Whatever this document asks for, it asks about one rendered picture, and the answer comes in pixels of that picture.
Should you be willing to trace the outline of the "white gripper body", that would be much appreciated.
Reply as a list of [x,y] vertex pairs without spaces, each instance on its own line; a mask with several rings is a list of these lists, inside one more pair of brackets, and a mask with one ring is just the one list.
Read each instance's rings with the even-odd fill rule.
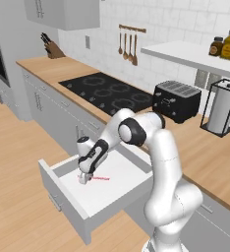
[[84,172],[79,174],[79,182],[81,184],[87,184],[92,179],[92,175]]

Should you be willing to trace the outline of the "open grey drawer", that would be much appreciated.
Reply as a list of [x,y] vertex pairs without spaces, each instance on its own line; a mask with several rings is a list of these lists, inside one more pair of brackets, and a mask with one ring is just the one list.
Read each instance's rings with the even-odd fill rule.
[[79,182],[77,157],[53,166],[41,159],[38,165],[44,187],[84,243],[91,243],[91,232],[120,211],[146,233],[153,231],[144,217],[144,203],[152,186],[151,163],[141,149],[120,144],[94,173],[110,180],[92,179],[87,184]]

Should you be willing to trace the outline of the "grey base cupboard run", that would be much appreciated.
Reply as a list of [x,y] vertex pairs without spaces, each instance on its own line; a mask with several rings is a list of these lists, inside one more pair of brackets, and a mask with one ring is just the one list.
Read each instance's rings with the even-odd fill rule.
[[[32,118],[70,155],[77,156],[76,126],[84,130],[85,136],[96,141],[105,128],[105,124],[86,112],[79,105],[59,94],[48,84],[42,82],[35,75],[25,70],[29,75],[26,80],[29,106]],[[42,111],[36,108],[34,93],[40,96]],[[65,107],[61,101],[69,103]],[[96,130],[88,122],[100,127]],[[215,203],[209,196],[204,197],[215,207],[215,212],[224,215],[230,224],[230,211]],[[189,252],[230,252],[230,227],[223,222],[213,219],[213,216],[204,210],[198,210],[186,225],[182,240],[186,243]]]

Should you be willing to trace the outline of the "black hob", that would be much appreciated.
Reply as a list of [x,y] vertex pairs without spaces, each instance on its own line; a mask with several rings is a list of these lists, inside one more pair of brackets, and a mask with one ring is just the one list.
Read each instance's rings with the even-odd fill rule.
[[60,82],[60,85],[113,116],[122,108],[139,112],[152,105],[152,95],[98,72]]

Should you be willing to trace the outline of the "black toaster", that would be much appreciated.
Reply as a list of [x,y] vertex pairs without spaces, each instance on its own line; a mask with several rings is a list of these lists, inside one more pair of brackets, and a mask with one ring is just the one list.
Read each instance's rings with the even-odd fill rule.
[[182,124],[198,114],[200,103],[201,90],[176,81],[166,81],[155,86],[152,110]]

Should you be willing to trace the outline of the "wooden hanging spatula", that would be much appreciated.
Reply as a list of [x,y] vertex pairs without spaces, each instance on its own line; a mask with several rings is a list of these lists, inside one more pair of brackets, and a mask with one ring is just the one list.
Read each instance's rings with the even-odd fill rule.
[[134,39],[134,55],[133,55],[133,59],[132,59],[132,64],[134,66],[137,66],[138,65],[138,57],[137,57],[137,40],[138,40],[138,37],[137,35],[135,34],[135,39]]

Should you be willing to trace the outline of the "wooden knife block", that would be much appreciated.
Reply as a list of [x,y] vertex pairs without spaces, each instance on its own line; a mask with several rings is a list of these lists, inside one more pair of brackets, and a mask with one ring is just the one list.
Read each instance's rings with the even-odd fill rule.
[[44,42],[45,50],[47,51],[47,55],[50,59],[58,59],[65,57],[63,51],[59,48],[59,46],[52,41],[46,33],[41,34],[41,39]]

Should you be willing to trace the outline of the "white paper towel roll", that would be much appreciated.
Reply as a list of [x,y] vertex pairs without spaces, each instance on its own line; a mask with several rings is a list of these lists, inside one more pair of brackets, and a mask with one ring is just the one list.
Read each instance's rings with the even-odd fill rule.
[[210,132],[226,133],[230,124],[230,81],[218,84],[207,122]]

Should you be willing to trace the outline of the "small brown jar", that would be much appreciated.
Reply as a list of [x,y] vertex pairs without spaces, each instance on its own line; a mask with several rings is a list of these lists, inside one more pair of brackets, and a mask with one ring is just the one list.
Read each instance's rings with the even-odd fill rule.
[[223,47],[223,38],[216,36],[213,43],[210,45],[208,54],[211,56],[219,56]]

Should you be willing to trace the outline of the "wooden utensil rail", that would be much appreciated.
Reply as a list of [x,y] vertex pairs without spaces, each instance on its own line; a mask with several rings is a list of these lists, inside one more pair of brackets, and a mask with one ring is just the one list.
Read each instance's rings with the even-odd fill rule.
[[122,24],[119,24],[119,29],[128,30],[128,31],[134,31],[134,32],[146,33],[146,29],[136,28],[136,27],[132,27],[132,26],[125,26],[125,25],[122,25]]

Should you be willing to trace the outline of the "white wall shelf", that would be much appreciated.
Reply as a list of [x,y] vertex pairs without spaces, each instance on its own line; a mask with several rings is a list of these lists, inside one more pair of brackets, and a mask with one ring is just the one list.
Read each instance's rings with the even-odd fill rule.
[[143,47],[141,53],[230,78],[230,61],[210,56],[203,45],[171,41]]

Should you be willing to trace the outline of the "grey wall cupboard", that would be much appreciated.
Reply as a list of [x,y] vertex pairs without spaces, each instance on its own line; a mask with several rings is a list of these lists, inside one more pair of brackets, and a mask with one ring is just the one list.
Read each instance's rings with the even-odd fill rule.
[[100,0],[24,0],[30,21],[63,31],[100,27]]

